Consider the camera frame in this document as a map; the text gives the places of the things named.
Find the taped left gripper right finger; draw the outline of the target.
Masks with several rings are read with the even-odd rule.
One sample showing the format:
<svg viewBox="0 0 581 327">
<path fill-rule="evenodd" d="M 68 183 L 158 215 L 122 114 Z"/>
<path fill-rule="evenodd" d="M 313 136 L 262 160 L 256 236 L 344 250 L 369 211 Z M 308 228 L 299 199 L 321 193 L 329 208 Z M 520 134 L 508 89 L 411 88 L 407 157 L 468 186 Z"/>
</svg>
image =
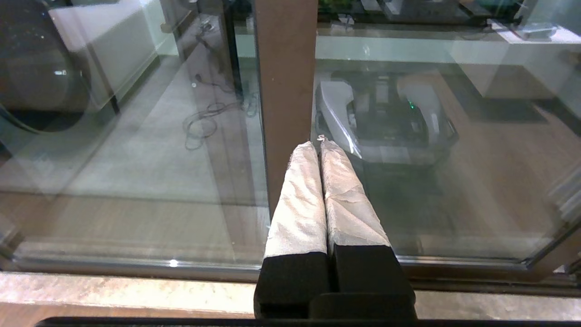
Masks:
<svg viewBox="0 0 581 327">
<path fill-rule="evenodd" d="M 350 159 L 335 142 L 321 142 L 328 240 L 339 292 L 413 296 L 379 217 Z"/>
</svg>

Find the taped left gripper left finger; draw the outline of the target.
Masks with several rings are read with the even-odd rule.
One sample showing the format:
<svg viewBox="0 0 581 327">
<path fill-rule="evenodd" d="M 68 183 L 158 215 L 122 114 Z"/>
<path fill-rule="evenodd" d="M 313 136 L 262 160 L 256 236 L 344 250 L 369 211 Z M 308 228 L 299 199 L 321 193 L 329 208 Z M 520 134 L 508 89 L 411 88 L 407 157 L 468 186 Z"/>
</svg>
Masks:
<svg viewBox="0 0 581 327">
<path fill-rule="evenodd" d="M 256 318 L 308 318 L 330 292 L 327 225 L 318 155 L 299 144 L 289 159 L 254 292 Z"/>
</svg>

